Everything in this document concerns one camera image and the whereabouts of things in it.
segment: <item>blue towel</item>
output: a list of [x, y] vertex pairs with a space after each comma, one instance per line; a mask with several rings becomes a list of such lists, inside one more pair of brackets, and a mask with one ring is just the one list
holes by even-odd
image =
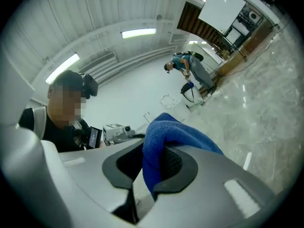
[[161, 182], [159, 159], [163, 145], [171, 141], [224, 155], [208, 136], [180, 123], [171, 115], [162, 113], [150, 123], [142, 148], [143, 179], [152, 196], [154, 186]]

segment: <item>person's ear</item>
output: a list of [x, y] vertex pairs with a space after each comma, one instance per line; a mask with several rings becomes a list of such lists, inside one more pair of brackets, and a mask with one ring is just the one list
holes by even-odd
[[50, 99], [53, 93], [54, 93], [54, 87], [50, 85], [47, 92], [47, 98]]

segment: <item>camera screen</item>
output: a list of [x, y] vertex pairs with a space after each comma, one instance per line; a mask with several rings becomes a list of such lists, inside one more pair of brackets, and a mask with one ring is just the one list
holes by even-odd
[[96, 147], [96, 140], [97, 140], [98, 130], [92, 128], [91, 129], [91, 136], [89, 141], [89, 146], [92, 148]]

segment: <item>glossy tile floor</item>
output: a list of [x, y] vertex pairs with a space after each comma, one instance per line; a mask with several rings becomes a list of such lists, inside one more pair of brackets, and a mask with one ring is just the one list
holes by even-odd
[[248, 171], [279, 193], [292, 185], [304, 159], [304, 56], [292, 22], [272, 44], [270, 39], [233, 71], [240, 72], [222, 79], [219, 90], [184, 123], [241, 166], [252, 152]]

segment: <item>person's neck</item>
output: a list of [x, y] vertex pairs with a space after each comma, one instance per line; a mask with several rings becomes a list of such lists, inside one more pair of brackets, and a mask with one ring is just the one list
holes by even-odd
[[47, 115], [48, 117], [50, 118], [50, 120], [52, 121], [52, 123], [59, 129], [64, 129], [64, 127], [67, 125], [66, 122], [64, 121], [58, 121], [56, 120], [53, 115], [52, 115], [52, 112], [51, 112], [51, 109], [49, 107], [47, 107]]

